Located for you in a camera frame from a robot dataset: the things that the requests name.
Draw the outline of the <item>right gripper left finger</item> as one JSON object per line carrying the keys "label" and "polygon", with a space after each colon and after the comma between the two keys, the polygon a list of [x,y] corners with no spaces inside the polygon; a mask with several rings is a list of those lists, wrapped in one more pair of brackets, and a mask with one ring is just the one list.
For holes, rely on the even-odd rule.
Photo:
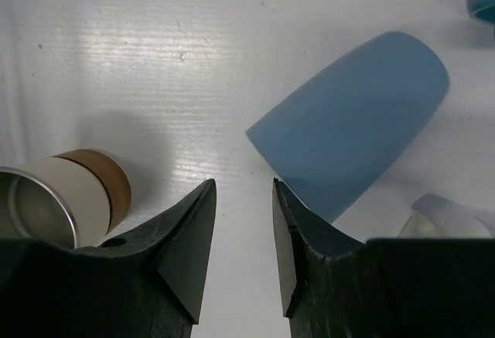
{"label": "right gripper left finger", "polygon": [[217,187],[97,247],[1,242],[3,337],[188,337],[199,322]]}

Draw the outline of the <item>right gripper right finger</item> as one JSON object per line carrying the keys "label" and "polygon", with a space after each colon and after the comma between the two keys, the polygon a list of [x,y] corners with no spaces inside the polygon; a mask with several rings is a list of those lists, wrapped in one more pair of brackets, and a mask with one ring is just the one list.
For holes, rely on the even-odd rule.
{"label": "right gripper right finger", "polygon": [[492,337],[494,242],[359,242],[273,182],[284,316],[293,337]]}

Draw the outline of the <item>blue cup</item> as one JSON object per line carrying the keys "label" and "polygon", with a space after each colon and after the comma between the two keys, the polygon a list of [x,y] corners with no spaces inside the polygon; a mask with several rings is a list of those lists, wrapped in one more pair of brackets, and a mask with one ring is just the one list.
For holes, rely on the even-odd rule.
{"label": "blue cup", "polygon": [[333,222],[417,138],[448,89],[430,47],[386,32],[321,70],[246,135],[295,195]]}

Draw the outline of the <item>steel cup brown base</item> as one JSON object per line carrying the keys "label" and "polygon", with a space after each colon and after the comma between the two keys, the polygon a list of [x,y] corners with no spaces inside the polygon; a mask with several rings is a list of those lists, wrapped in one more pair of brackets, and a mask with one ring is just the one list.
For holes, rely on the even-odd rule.
{"label": "steel cup brown base", "polygon": [[125,219],[131,184],[106,152],[76,149],[1,168],[1,236],[95,246]]}

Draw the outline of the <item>white mug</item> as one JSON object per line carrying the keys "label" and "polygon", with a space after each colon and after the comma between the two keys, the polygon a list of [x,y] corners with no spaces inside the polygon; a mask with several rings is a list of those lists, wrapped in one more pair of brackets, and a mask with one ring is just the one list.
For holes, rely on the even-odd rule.
{"label": "white mug", "polygon": [[494,213],[429,193],[411,205],[411,216],[399,237],[494,238]]}

